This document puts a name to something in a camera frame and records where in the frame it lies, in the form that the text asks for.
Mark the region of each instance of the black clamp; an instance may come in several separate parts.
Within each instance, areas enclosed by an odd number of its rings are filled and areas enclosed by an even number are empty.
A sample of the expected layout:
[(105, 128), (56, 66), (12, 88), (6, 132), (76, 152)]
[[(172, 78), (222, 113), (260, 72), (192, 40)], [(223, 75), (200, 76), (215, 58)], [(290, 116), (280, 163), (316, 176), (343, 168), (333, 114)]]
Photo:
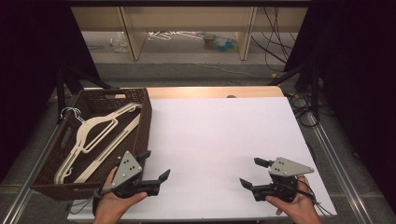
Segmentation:
[(256, 202), (265, 201), (266, 196), (275, 196), (286, 203), (291, 203), (297, 195), (297, 175), (314, 172), (314, 169), (295, 161), (278, 157), (275, 161), (254, 159), (257, 165), (269, 169), (272, 182), (269, 185), (253, 186), (250, 182), (239, 178), (245, 189), (251, 190)]
[(113, 192), (117, 197), (125, 199), (134, 196), (136, 193), (146, 192), (148, 196), (157, 196), (160, 192), (161, 183), (168, 179), (171, 170), (167, 170), (158, 177), (157, 180), (141, 180), (141, 172), (143, 168), (139, 165), (139, 161), (148, 158), (151, 151), (145, 151), (135, 158), (129, 151), (126, 151), (123, 158), (116, 163), (117, 172), (110, 185), (105, 186), (106, 178), (102, 187), (94, 192), (92, 202), (92, 212), (95, 216), (96, 208), (103, 195)]

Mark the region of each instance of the human hand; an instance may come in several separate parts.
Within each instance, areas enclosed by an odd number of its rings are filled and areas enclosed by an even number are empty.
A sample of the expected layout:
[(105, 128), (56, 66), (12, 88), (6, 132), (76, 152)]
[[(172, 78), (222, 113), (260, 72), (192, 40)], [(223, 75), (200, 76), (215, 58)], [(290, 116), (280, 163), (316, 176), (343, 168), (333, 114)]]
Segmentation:
[[(303, 175), (299, 175), (297, 178), (306, 183)], [(308, 186), (300, 181), (298, 181), (297, 189), (308, 193)], [(301, 193), (297, 193), (295, 199), (291, 203), (285, 203), (273, 196), (266, 196), (265, 200), (277, 207), (276, 214), (278, 216), (282, 214), (282, 212), (285, 212), (296, 224), (321, 223), (312, 200)]]
[[(117, 171), (117, 167), (111, 170), (110, 174), (106, 179), (105, 185), (110, 185), (113, 180), (114, 174)], [(113, 192), (107, 193), (103, 196), (96, 209), (94, 224), (106, 223), (113, 224), (117, 223), (122, 215), (132, 205), (139, 203), (147, 197), (146, 192), (136, 193), (134, 196), (126, 199), (117, 197)]]

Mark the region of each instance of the white table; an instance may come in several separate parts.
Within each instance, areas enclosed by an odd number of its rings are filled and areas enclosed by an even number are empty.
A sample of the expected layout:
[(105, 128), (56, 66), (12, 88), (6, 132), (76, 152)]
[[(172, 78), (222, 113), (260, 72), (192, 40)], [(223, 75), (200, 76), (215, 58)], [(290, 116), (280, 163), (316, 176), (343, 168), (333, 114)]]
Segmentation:
[[(135, 205), (122, 220), (276, 218), (276, 209), (256, 202), (239, 178), (253, 185), (269, 184), (268, 170), (254, 158), (274, 161), (279, 156), (315, 168), (306, 175), (309, 184), (318, 202), (336, 214), (287, 98), (151, 99), (151, 104), (151, 156), (144, 179), (157, 179), (167, 169), (171, 173), (158, 196)], [(92, 206), (68, 219), (92, 221)]]

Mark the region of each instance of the white paper sheet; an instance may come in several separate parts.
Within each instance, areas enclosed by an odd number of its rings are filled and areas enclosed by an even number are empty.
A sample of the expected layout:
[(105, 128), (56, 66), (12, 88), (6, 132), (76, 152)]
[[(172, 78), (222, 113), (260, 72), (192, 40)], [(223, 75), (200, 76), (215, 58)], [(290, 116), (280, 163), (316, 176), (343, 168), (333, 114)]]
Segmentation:
[[(132, 207), (122, 219), (196, 221), (267, 219), (276, 209), (256, 202), (239, 178), (271, 182), (254, 158), (284, 157), (313, 167), (306, 175), (318, 202), (336, 214), (287, 98), (151, 100), (152, 120), (144, 179), (171, 173), (160, 194)], [(92, 220), (91, 205), (71, 220)]]

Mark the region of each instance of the woven basket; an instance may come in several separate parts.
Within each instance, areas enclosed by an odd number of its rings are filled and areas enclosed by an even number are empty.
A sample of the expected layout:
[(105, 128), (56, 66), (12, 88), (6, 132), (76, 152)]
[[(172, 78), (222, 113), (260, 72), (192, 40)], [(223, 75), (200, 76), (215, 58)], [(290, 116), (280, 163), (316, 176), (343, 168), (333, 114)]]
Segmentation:
[[(93, 195), (93, 191), (100, 187), (106, 175), (117, 162), (118, 157), (122, 157), (126, 150), (133, 155), (140, 154), (148, 149), (149, 128), (151, 123), (151, 103), (146, 89), (121, 89), (121, 90), (95, 90), (81, 91), (73, 107), (81, 111), (81, 117), (85, 120), (106, 116), (111, 112), (127, 105), (138, 102), (143, 105), (142, 109), (136, 109), (132, 113), (124, 113), (117, 117), (117, 126), (89, 153), (80, 152), (73, 163), (72, 174), (68, 176), (63, 184), (54, 184), (54, 177), (59, 167), (62, 165), (70, 150), (76, 143), (77, 130), (81, 124), (75, 118), (73, 112), (68, 112), (48, 157), (41, 166), (31, 189), (39, 191), (54, 200), (68, 201), (77, 199), (87, 199)], [(74, 183), (91, 162), (105, 149), (111, 141), (138, 115), (140, 120), (134, 130), (114, 149), (98, 169), (88, 178), (85, 183)], [(107, 123), (96, 125), (87, 136), (86, 144), (99, 134)]]

